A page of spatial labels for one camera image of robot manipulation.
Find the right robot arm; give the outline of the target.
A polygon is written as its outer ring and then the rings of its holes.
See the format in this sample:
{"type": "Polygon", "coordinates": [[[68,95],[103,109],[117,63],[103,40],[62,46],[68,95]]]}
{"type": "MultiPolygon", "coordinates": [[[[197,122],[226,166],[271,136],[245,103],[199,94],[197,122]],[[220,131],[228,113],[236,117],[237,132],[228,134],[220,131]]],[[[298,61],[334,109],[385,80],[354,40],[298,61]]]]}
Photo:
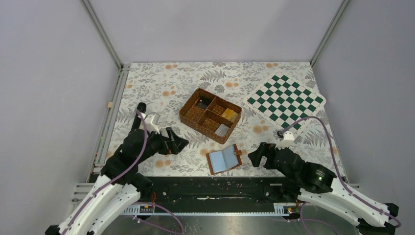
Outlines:
{"type": "Polygon", "coordinates": [[[248,157],[254,167],[265,157],[264,168],[276,169],[285,176],[287,181],[275,194],[277,199],[321,207],[355,226],[362,235],[395,234],[390,220],[398,214],[396,204],[383,204],[364,196],[325,166],[306,162],[289,148],[279,149],[265,142],[248,157]]]}

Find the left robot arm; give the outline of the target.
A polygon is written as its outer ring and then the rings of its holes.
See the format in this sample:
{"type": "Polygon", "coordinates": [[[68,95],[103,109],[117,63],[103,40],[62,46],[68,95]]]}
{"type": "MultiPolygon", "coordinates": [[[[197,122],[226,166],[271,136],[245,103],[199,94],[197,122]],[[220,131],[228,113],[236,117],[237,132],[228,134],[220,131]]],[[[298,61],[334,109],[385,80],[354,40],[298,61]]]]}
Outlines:
{"type": "Polygon", "coordinates": [[[128,206],[152,196],[152,182],[138,172],[138,165],[155,154],[177,155],[189,141],[167,127],[167,136],[143,129],[131,130],[123,144],[102,168],[96,182],[74,212],[61,224],[47,228],[47,235],[96,235],[128,206]]]}

